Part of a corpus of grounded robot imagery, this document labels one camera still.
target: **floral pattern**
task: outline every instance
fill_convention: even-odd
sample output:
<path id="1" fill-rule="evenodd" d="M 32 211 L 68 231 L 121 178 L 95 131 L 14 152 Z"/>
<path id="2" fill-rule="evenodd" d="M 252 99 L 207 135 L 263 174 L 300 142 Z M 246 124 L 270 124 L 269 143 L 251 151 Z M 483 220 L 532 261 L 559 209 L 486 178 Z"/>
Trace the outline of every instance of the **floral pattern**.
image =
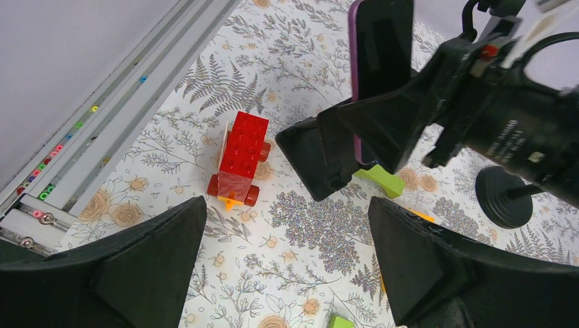
<path id="1" fill-rule="evenodd" d="M 332 314 L 358 328 L 394 327 L 367 219 L 371 197 L 384 191 L 353 178 L 314 202 L 273 142 L 284 128 L 350 96 L 351 2 L 241 0 L 59 250 L 205 195 L 208 220 L 180 327 L 314 328 L 325 327 Z M 415 22 L 413 67 L 424 67 L 442 41 Z M 206 188 L 217 173 L 225 126 L 237 111 L 270 121 L 272 150 L 253 182 L 262 190 L 257 204 L 228 212 Z M 398 172 L 406 188 L 395 202 L 482 243 L 579 265 L 576 208 L 539 194 L 531 222 L 504 230 L 482 214 L 474 192 L 477 173 L 491 163 L 463 150 L 447 167 L 423 167 L 441 130 L 428 127 Z"/>

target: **white wall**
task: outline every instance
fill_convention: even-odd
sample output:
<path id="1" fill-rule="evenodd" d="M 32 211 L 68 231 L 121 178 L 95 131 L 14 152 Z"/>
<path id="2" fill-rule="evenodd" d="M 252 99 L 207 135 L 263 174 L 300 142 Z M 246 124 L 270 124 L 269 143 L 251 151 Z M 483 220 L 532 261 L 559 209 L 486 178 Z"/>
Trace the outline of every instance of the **white wall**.
<path id="1" fill-rule="evenodd" d="M 0 189 L 178 0 L 0 0 Z"/>
<path id="2" fill-rule="evenodd" d="M 446 38 L 458 36 L 462 30 L 462 8 L 466 0 L 414 0 L 414 17 Z M 527 0 L 520 12 L 523 23 L 521 34 L 528 31 L 540 17 L 533 0 Z M 490 15 L 475 10 L 475 28 L 483 31 Z M 579 31 L 579 15 L 569 20 L 557 32 Z M 550 46 L 531 61 L 527 74 L 534 80 L 551 87 L 572 87 L 579 84 L 579 40 Z"/>

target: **round black base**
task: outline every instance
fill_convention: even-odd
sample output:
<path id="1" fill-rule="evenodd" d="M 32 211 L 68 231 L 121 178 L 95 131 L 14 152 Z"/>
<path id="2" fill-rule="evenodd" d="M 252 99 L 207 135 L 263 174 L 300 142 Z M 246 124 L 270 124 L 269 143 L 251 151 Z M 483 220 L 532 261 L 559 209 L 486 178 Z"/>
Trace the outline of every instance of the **round black base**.
<path id="1" fill-rule="evenodd" d="M 510 200 L 507 190 L 524 185 L 518 176 L 508 174 L 500 166 L 493 166 L 479 172 L 475 190 L 487 217 L 504 229 L 514 229 L 524 226 L 531 219 L 533 201 L 530 196 Z"/>

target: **red building block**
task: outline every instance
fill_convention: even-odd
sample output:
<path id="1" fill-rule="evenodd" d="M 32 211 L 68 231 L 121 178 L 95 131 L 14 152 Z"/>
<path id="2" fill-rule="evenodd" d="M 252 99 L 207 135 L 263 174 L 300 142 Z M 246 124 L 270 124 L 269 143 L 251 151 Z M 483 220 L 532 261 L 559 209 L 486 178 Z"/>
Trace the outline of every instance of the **red building block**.
<path id="1" fill-rule="evenodd" d="M 267 130 L 266 119 L 238 112 L 219 166 L 218 196 L 245 202 Z"/>

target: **metal bolt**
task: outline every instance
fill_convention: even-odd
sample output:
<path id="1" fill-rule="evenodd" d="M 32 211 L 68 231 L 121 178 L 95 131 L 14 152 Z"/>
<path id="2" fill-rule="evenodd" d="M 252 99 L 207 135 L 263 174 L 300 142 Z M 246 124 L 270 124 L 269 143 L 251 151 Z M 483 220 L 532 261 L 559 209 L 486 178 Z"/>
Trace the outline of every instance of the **metal bolt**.
<path id="1" fill-rule="evenodd" d="M 30 237 L 22 238 L 22 240 L 20 241 L 20 246 L 22 246 L 24 248 L 32 248 L 33 245 L 34 245 L 34 240 Z"/>
<path id="2" fill-rule="evenodd" d="M 42 215 L 39 221 L 42 224 L 50 224 L 55 221 L 54 215 L 52 213 L 45 213 L 44 215 Z"/>

